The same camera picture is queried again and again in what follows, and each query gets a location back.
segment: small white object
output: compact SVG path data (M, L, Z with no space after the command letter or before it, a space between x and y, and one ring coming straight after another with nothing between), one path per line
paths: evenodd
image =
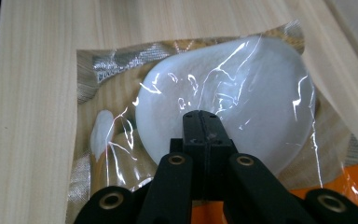
M136 122L159 163L182 138L182 116L215 113L239 152L278 174L298 153L313 122L314 88L300 55L277 38L251 36L172 56L141 84Z
M92 129L90 138L91 152L98 160L106 151L106 147L113 136L114 120L109 110L102 110L98 113Z

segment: wooden surface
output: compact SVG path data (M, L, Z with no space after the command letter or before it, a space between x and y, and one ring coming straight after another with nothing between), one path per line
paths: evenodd
M358 58L323 0L3 0L0 223L65 221L77 49L248 35L293 19L314 82L358 137Z

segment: metal screw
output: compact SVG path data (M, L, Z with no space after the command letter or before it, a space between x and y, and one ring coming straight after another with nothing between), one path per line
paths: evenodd
M328 194L319 195L318 202L333 212L343 213L347 210L347 206L342 201Z
M180 165L185 163L186 159L183 156L171 156L168 158L168 161L172 165Z
M105 194L100 200L100 207L109 210L119 207L124 201L124 197L120 192L112 192Z
M244 165L244 166L251 166L255 164L254 160L252 158L247 156L240 156L237 158L237 163Z

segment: plastic bag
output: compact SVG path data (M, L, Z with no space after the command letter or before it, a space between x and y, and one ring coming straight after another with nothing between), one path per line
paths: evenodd
M339 178L351 133L313 87L303 50L293 21L247 37L79 51L67 222L98 189L152 180L191 110L214 112L239 152L256 155L288 189Z

